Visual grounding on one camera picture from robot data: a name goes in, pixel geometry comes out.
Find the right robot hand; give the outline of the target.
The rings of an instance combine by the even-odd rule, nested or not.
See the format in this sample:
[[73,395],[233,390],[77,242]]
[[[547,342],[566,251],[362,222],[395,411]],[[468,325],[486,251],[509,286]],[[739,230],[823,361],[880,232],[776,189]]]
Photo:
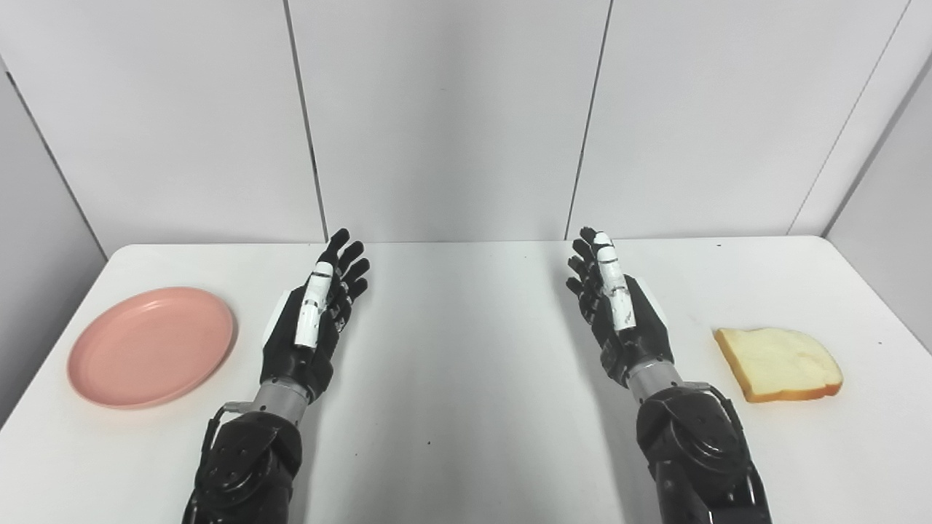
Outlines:
[[566,287],[599,345],[606,374],[639,399],[682,384],[666,325],[638,280],[623,271],[612,239],[589,226],[579,235]]

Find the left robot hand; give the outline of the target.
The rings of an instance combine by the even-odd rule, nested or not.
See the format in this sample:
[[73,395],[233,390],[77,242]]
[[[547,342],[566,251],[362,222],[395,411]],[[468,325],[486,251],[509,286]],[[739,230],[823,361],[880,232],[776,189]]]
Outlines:
[[297,385],[310,400],[329,387],[332,360],[371,263],[361,241],[337,230],[306,282],[290,291],[263,348],[261,384]]

